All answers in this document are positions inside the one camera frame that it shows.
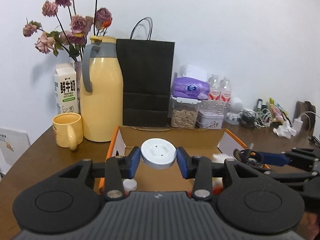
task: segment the black paper bag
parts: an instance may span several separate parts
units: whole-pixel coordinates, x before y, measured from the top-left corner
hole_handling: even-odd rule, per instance
[[[174,42],[117,39],[116,51],[124,81],[123,124],[166,126]]]

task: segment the silver bolt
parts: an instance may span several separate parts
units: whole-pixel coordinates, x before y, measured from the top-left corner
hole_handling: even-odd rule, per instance
[[[110,190],[107,192],[109,198],[120,198],[122,197],[122,192],[120,190]]]
[[[198,189],[195,191],[195,196],[202,197],[202,198],[209,197],[210,192],[207,191],[206,189]]]

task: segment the mug rim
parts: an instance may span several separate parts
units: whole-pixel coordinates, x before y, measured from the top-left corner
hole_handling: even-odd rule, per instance
[[[74,122],[70,122],[70,123],[57,123],[55,122],[55,119],[58,118],[59,116],[62,116],[62,115],[70,115],[70,114],[73,114],[73,115],[76,115],[78,116],[78,119]],[[73,124],[73,123],[76,123],[78,122],[79,120],[81,120],[81,115],[77,114],[77,113],[63,113],[63,114],[58,114],[56,115],[53,119],[52,119],[52,122],[53,124],[56,124],[56,125],[70,125],[70,124]]]

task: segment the wooden table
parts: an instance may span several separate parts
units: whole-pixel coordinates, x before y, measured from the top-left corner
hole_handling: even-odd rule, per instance
[[[281,152],[292,147],[314,148],[306,134],[292,138],[280,138],[271,129],[249,130],[239,125],[225,124],[245,144],[254,143],[254,149],[266,152]],[[84,139],[78,149],[71,153],[69,149],[56,145],[52,127],[50,127],[9,170],[0,182],[0,239],[10,240],[19,231],[12,213],[12,202],[24,189],[62,170],[63,168],[84,158],[94,162],[105,160],[109,143],[94,143]],[[277,169],[295,171],[294,168]]]

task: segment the purple tissue pack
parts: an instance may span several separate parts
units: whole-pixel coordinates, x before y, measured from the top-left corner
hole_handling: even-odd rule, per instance
[[[201,80],[189,77],[177,77],[173,80],[173,97],[208,100],[209,91],[209,84]]]

